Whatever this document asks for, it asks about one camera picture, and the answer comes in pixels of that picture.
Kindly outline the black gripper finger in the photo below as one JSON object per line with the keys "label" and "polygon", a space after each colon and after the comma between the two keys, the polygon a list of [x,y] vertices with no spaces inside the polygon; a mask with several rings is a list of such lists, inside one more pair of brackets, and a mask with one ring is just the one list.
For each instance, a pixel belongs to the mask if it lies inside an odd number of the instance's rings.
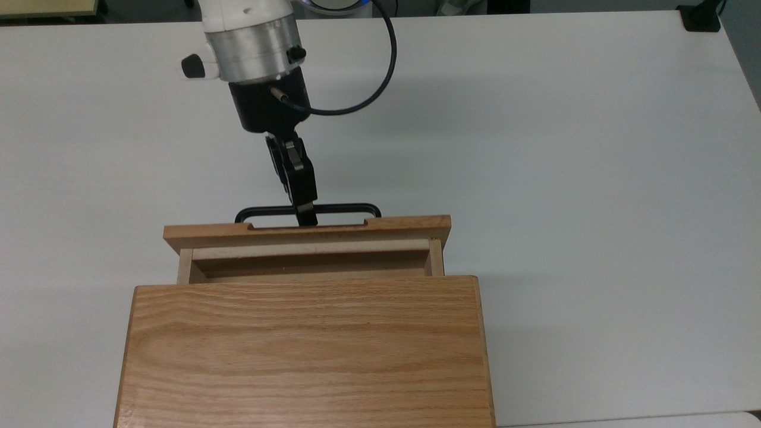
{"label": "black gripper finger", "polygon": [[282,163],[297,223],[301,226],[316,226],[315,169],[308,158],[303,141],[296,133],[291,133],[282,143]]}
{"label": "black gripper finger", "polygon": [[275,168],[275,173],[280,179],[286,193],[291,194],[291,176],[293,175],[293,162],[291,161],[291,149],[293,141],[278,136],[266,136],[266,145],[269,149],[270,158]]}

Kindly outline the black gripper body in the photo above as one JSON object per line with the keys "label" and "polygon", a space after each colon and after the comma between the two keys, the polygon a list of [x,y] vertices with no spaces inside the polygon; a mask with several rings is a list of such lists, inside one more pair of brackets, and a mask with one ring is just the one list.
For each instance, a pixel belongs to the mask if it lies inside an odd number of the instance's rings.
{"label": "black gripper body", "polygon": [[285,105],[271,92],[271,89],[282,90],[296,105],[308,108],[310,101],[301,68],[279,80],[250,84],[231,82],[229,89],[241,125],[247,132],[290,134],[310,116]]}

